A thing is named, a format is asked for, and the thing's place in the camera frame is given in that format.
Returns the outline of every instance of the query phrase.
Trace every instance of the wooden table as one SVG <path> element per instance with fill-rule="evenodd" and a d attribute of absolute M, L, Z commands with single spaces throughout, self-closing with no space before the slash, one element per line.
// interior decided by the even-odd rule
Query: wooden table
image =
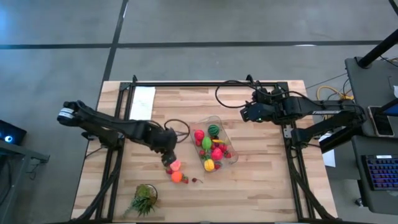
<path fill-rule="evenodd" d="M 286 81 L 289 90 L 305 94 L 304 82 Z M 98 111 L 114 114 L 120 82 L 104 82 Z M 250 99 L 252 90 L 245 87 L 223 87 L 220 100 L 227 105 L 241 105 Z M 193 123 L 211 115 L 223 120 L 224 128 L 239 154 L 239 160 L 228 169 L 206 173 L 193 147 L 192 140 L 177 144 L 175 153 L 182 161 L 182 171 L 203 183 L 174 184 L 162 167 L 160 155 L 131 141 L 126 141 L 119 179 L 114 222 L 277 222 L 296 221 L 290 176 L 280 126 L 268 123 L 244 123 L 239 109 L 228 109 L 215 100 L 215 87 L 156 87 L 152 119 L 164 123 L 178 118 Z M 297 121 L 304 128 L 313 124 L 307 116 Z M 174 126 L 176 130 L 183 126 Z M 97 149 L 91 142 L 87 153 Z M 106 150 L 96 152 L 84 163 L 72 218 L 83 213 L 98 193 Z M 336 209 L 319 148 L 303 151 L 308 181 L 312 192 L 326 210 L 336 217 Z M 152 184 L 159 198 L 155 212 L 137 218 L 132 212 L 122 217 L 133 198 L 136 186 Z M 305 199 L 300 192 L 303 212 Z M 108 209 L 109 197 L 104 209 Z"/>

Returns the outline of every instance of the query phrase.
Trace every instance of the blue light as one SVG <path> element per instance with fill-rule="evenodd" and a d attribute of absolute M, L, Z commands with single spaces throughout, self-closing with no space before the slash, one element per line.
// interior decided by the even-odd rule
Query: blue light
<path fill-rule="evenodd" d="M 10 143 L 10 142 L 12 142 L 12 137 L 11 137 L 11 136 L 6 136 L 6 137 L 4 138 L 4 140 L 5 140 L 6 142 Z"/>

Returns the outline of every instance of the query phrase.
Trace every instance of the computer device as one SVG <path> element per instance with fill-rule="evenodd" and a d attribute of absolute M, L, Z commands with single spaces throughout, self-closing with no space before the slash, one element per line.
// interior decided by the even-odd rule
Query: computer device
<path fill-rule="evenodd" d="M 25 135 L 25 130 L 0 120 L 0 141 L 20 146 Z"/>
<path fill-rule="evenodd" d="M 384 106 L 369 106 L 368 111 L 376 135 L 394 137 L 389 116 L 398 116 L 398 99 L 394 99 Z"/>
<path fill-rule="evenodd" d="M 398 190 L 398 155 L 362 156 L 372 190 Z"/>

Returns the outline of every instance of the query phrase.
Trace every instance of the rgb keyboard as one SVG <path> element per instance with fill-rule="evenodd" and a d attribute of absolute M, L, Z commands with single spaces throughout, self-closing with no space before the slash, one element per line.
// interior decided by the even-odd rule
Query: rgb keyboard
<path fill-rule="evenodd" d="M 372 190 L 398 190 L 398 155 L 362 158 Z"/>

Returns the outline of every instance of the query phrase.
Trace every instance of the concrete floor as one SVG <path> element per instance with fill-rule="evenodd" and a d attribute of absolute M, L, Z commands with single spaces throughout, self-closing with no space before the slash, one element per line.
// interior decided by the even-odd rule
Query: concrete floor
<path fill-rule="evenodd" d="M 122 0 L 3 0 L 0 45 L 109 44 Z M 130 0 L 120 43 L 382 40 L 397 26 L 387 0 Z M 344 59 L 373 45 L 117 49 L 110 80 L 304 80 L 345 73 Z M 25 145 L 51 154 L 26 178 L 15 223 L 70 218 L 87 142 L 56 121 L 65 100 L 96 106 L 109 49 L 0 50 L 1 119 L 28 131 Z M 384 56 L 398 55 L 394 47 Z M 324 84 L 341 89 L 346 75 Z M 308 89 L 315 99 L 317 87 Z M 326 98 L 329 93 L 322 93 Z M 397 216 L 357 208 L 355 182 L 330 179 L 339 217 L 393 223 Z"/>

